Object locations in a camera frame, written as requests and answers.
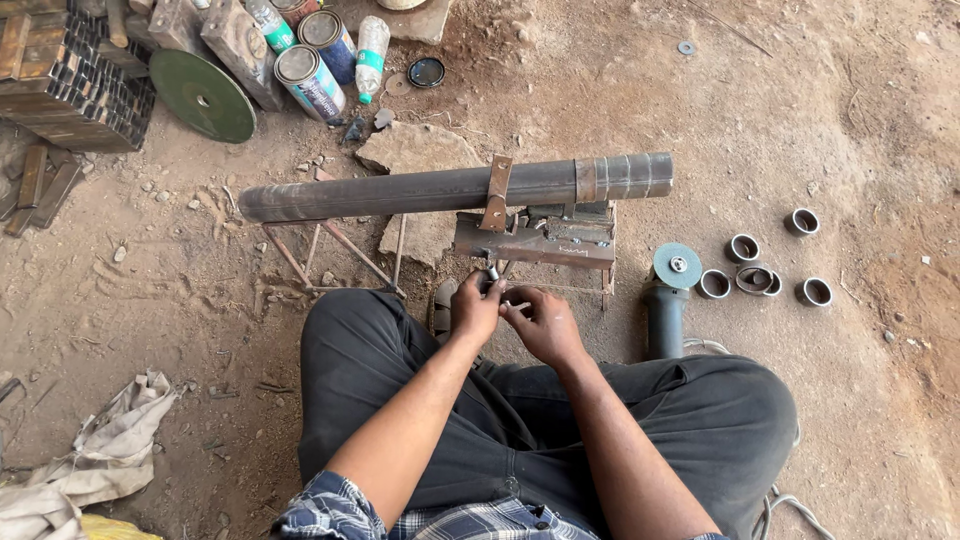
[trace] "bolt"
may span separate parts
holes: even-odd
[[[670,259],[670,268],[673,268],[674,272],[686,272],[686,259],[683,257],[674,257]]]

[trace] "angle grinder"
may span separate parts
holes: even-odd
[[[647,359],[684,355],[684,311],[690,287],[700,280],[703,266],[690,248],[677,242],[654,252],[650,274],[640,290],[647,306]]]

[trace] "plaid shirt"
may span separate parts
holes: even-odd
[[[404,512],[390,532],[360,488],[322,471],[290,501],[270,534],[271,540],[599,540],[544,506],[516,497],[448,509]],[[708,533],[692,540],[726,540]]]

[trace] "man's left hand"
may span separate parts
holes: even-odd
[[[485,270],[474,270],[467,276],[453,295],[450,308],[450,340],[465,339],[477,350],[496,330],[500,295],[507,288],[507,281],[500,279],[482,295],[480,287],[486,277]]]

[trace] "power cord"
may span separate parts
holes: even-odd
[[[694,345],[703,345],[705,348],[717,353],[718,355],[729,355],[730,351],[727,350],[721,343],[716,341],[711,341],[709,339],[701,339],[699,337],[686,337],[684,338],[684,347],[692,347]],[[797,436],[793,440],[794,448],[800,444],[800,425],[797,426]],[[770,532],[770,523],[773,519],[773,511],[781,503],[787,503],[800,511],[800,515],[804,516],[804,519],[810,523],[813,528],[816,529],[817,533],[820,534],[825,540],[836,540],[830,531],[828,531],[824,526],[820,525],[820,522],[817,520],[817,516],[813,515],[813,512],[809,508],[801,504],[796,497],[789,494],[781,494],[780,490],[777,489],[777,485],[774,484],[770,486],[770,491],[774,494],[774,499],[770,501],[768,495],[763,496],[763,513],[760,514],[760,517],[757,518],[756,523],[754,524],[754,531],[752,533],[752,540],[767,540],[767,534]]]

